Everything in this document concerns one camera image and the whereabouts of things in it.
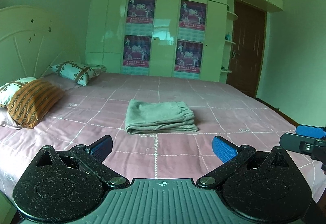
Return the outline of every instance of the green folded garment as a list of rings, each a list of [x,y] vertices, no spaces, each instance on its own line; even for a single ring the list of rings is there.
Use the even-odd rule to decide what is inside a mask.
[[[129,134],[196,132],[194,117],[184,102],[151,104],[132,99],[126,114],[126,131]]]

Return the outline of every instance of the door frame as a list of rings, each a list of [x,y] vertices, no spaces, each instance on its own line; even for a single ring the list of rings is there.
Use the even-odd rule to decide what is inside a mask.
[[[262,66],[263,66],[263,60],[264,60],[264,53],[265,53],[265,44],[266,44],[266,25],[267,25],[267,12],[265,10],[262,10],[258,7],[255,7],[254,5],[252,4],[249,4],[247,2],[244,2],[244,1],[241,1],[241,0],[234,0],[234,8],[235,8],[235,3],[236,2],[239,2],[239,3],[242,3],[242,4],[245,4],[249,7],[252,7],[252,8],[255,8],[259,11],[262,11],[264,12],[265,14],[265,25],[264,25],[264,42],[263,42],[263,50],[262,50],[262,53],[261,53],[261,62],[260,62],[260,68],[259,68],[259,73],[258,73],[258,83],[257,83],[257,86],[256,86],[256,89],[255,89],[255,97],[256,98],[256,95],[257,95],[257,91],[258,91],[258,86],[259,86],[259,82],[260,82],[260,77],[261,77],[261,70],[262,70]],[[233,23],[233,29],[232,29],[232,36],[234,36],[234,23]],[[233,49],[231,48],[230,50],[230,60],[229,60],[229,64],[231,62],[231,59],[232,59],[232,52],[233,52]]]

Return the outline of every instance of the door handle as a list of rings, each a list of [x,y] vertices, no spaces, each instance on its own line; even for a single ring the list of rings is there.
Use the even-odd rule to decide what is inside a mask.
[[[240,55],[239,53],[236,53],[235,50],[232,52],[232,59],[235,58],[236,55]]]

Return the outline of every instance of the white patterned pillow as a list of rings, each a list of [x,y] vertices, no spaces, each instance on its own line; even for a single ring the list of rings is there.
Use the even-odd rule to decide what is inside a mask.
[[[7,108],[11,98],[20,88],[31,81],[36,80],[34,77],[20,78],[16,81],[7,83],[0,87],[0,107]]]
[[[86,86],[90,79],[98,76],[92,68],[74,61],[66,61],[50,67],[57,75],[73,80],[82,86]]]

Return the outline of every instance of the orange striped pillow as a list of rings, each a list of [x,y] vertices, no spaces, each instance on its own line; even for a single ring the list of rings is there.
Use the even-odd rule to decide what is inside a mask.
[[[63,95],[60,88],[37,79],[16,91],[8,104],[8,113],[18,124],[32,129]]]

